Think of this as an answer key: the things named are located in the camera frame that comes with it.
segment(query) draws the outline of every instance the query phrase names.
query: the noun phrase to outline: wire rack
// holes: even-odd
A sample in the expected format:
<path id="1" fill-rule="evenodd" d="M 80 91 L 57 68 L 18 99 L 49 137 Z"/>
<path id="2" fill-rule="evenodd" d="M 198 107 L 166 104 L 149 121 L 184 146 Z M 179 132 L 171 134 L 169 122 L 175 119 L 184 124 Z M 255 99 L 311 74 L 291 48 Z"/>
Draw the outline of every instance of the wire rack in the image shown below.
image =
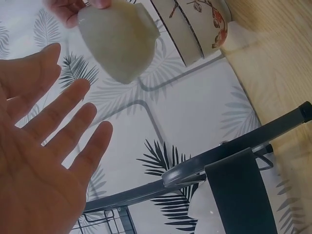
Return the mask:
<path id="1" fill-rule="evenodd" d="M 71 234 L 137 234 L 127 206 L 82 214 Z"/>

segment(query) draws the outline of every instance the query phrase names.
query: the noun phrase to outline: hand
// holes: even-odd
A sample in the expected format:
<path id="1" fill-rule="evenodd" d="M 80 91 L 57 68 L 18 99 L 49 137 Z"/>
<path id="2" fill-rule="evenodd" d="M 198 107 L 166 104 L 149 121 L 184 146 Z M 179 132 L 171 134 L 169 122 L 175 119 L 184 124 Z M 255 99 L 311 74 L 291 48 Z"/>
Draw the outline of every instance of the hand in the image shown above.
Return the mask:
<path id="1" fill-rule="evenodd" d="M 112 0 L 89 0 L 96 8 L 103 9 L 111 5 Z M 56 15 L 67 28 L 78 24 L 78 11 L 85 7 L 82 0 L 43 0 L 44 5 Z"/>
<path id="2" fill-rule="evenodd" d="M 103 122 L 69 169 L 61 163 L 96 115 L 85 104 L 45 146 L 41 143 L 90 88 L 75 81 L 23 128 L 14 124 L 58 79 L 60 45 L 16 60 L 0 60 L 0 230 L 2 234 L 67 234 L 81 215 L 89 180 L 111 139 Z"/>

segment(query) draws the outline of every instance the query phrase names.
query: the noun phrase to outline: finger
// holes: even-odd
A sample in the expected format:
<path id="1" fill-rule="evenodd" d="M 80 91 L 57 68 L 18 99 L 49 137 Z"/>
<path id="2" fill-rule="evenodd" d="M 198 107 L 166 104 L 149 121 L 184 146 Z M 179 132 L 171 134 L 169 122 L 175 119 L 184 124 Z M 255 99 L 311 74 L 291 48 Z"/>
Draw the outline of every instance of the finger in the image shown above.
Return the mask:
<path id="1" fill-rule="evenodd" d="M 58 162 L 62 163 L 67 155 L 72 152 L 96 114 L 95 105 L 85 104 L 72 120 L 45 145 L 55 155 Z"/>
<path id="2" fill-rule="evenodd" d="M 0 86 L 7 99 L 29 93 L 58 69 L 60 45 L 45 47 L 39 53 L 14 60 L 0 60 Z"/>
<path id="3" fill-rule="evenodd" d="M 58 79 L 61 67 L 57 66 L 50 71 L 50 76 L 43 83 L 36 87 L 30 93 L 14 97 L 7 101 L 7 113 L 11 117 L 13 124 L 16 124 L 24 116 L 26 116 L 34 105 L 50 90 L 52 85 Z"/>
<path id="4" fill-rule="evenodd" d="M 58 7 L 54 14 L 66 28 L 76 27 L 78 24 L 78 11 L 72 11 L 67 6 Z"/>
<path id="5" fill-rule="evenodd" d="M 57 99 L 30 120 L 23 129 L 37 142 L 42 143 L 83 99 L 89 89 L 89 81 L 76 80 Z"/>
<path id="6" fill-rule="evenodd" d="M 87 188 L 91 176 L 98 168 L 98 164 L 109 145 L 112 133 L 111 123 L 102 122 L 69 168 L 84 188 Z"/>
<path id="7" fill-rule="evenodd" d="M 89 1 L 94 7 L 104 9 L 110 7 L 112 0 L 90 0 Z"/>
<path id="8" fill-rule="evenodd" d="M 45 0 L 44 5 L 67 28 L 73 28 L 78 24 L 78 11 L 85 7 L 82 0 Z"/>

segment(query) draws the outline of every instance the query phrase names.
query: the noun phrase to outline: wood grain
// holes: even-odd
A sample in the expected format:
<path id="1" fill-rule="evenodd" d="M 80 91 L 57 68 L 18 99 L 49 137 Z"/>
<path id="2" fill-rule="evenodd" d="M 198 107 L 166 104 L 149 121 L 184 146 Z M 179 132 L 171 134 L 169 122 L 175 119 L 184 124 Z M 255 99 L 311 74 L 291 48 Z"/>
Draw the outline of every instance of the wood grain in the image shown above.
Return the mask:
<path id="1" fill-rule="evenodd" d="M 312 102 L 312 1 L 226 2 L 234 22 L 222 50 L 262 124 Z M 272 144 L 281 174 L 293 187 L 288 196 L 300 198 L 309 226 L 303 233 L 312 233 L 312 123 Z"/>

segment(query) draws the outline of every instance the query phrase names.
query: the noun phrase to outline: white tablecloth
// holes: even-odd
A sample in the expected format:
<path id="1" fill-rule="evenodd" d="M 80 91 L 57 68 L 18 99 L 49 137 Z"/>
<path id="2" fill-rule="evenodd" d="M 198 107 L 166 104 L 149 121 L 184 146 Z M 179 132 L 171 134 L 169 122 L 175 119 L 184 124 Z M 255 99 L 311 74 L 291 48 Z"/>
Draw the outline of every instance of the white tablecloth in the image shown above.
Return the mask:
<path id="1" fill-rule="evenodd" d="M 78 147 L 64 161 L 66 167 L 84 147 L 98 123 L 110 120 L 114 126 L 111 144 L 87 191 L 88 200 L 160 179 L 159 174 L 166 168 L 156 169 L 159 172 L 151 171 L 155 165 L 142 161 L 149 160 L 148 156 L 153 152 L 167 157 L 170 163 L 173 153 L 178 153 L 179 157 L 183 155 L 184 160 L 184 155 L 185 158 L 196 156 L 224 140 L 231 140 L 259 126 L 252 106 L 222 54 L 218 51 L 185 68 L 153 7 L 148 0 L 142 2 L 156 21 L 161 37 L 157 40 L 157 51 L 150 68 L 140 79 L 122 85 L 111 79 L 92 58 L 78 29 L 64 29 L 44 10 L 39 0 L 1 0 L 1 59 L 24 57 L 50 43 L 59 42 L 62 47 L 59 64 L 63 71 L 74 73 L 78 59 L 81 59 L 80 66 L 84 70 L 94 68 L 97 79 L 89 94 L 60 126 L 63 127 L 82 104 L 93 102 L 97 106 L 96 120 L 83 135 Z M 64 78 L 62 74 L 48 94 L 18 125 L 23 126 L 38 114 L 76 78 L 88 77 Z M 262 176 L 279 233 L 295 233 L 294 224 L 300 224 L 303 216 L 295 204 L 298 199 L 286 195 L 291 186 L 281 180 L 276 168 L 262 172 Z M 187 212 L 190 202 L 193 202 L 192 193 L 189 195 L 185 191 L 178 191 L 167 196 L 170 195 L 176 195 L 177 204 L 182 204 L 184 209 L 182 213 Z M 136 229 L 138 234 L 193 233 L 197 221 L 176 215 L 177 212 L 172 212 L 173 206 L 174 200 L 168 203 L 164 198 L 130 206 L 129 212 L 135 226 L 132 229 Z M 207 214 L 197 216 L 201 222 L 209 223 Z M 84 217 L 79 221 L 81 225 L 88 225 Z M 116 223 L 84 228 L 83 233 L 118 233 L 117 229 L 112 228 L 114 226 L 118 227 L 119 233 L 131 234 L 131 231 L 124 231 L 128 229 L 125 225 L 116 218 Z"/>

